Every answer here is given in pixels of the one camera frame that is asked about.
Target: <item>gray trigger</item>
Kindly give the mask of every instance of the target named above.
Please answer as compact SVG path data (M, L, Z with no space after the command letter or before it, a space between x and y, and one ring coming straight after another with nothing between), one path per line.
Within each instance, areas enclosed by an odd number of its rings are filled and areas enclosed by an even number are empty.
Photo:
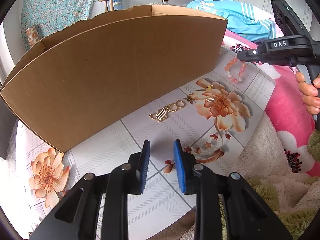
M306 83L309 85L312 85L306 65L296 65L296 68L304 75ZM312 116L313 116L313 120L317 121L317 115L313 114Z

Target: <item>metal screw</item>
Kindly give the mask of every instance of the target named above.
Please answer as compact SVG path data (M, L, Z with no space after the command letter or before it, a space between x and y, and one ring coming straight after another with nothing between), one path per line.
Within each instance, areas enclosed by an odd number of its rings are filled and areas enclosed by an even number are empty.
M128 171L131 169L131 165L129 163L122 164L121 169L123 171Z
M193 166L193 168L196 170L196 171L202 171L203 170L203 165L201 164L195 164Z
M240 179L240 178L241 178L241 176L240 176L240 174L239 174L239 173L237 173L237 172L233 172L233 173L231 173L231 178L233 178L233 179Z
M85 180L92 180L93 178L94 178L94 174L91 172L84 175Z

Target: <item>pink blanket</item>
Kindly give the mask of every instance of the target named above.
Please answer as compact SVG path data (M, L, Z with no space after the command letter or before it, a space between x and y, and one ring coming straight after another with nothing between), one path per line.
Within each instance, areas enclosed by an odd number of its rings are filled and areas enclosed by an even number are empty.
M278 26L276 29L277 36L283 36ZM257 47L256 44L228 30L222 45L235 52ZM320 164L307 152L308 139L315 124L305 109L302 93L297 88L293 70L287 66L254 63L276 82L265 111L282 142L284 154L292 172L305 172L310 176L320 176Z

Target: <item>teal floral fabric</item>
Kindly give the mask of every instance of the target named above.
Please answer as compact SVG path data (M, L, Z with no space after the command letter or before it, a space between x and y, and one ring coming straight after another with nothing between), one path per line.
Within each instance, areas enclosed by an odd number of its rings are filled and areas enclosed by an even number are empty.
M30 49L26 29L37 25L40 38L61 31L71 24L86 20L97 0L23 0L21 34L27 50Z

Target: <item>cardboard box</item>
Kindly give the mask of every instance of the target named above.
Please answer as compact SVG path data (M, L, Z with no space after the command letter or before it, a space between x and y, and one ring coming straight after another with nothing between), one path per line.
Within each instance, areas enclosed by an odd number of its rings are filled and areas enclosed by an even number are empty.
M60 152L211 71L227 20L165 5L135 6L77 22L36 43L0 95Z

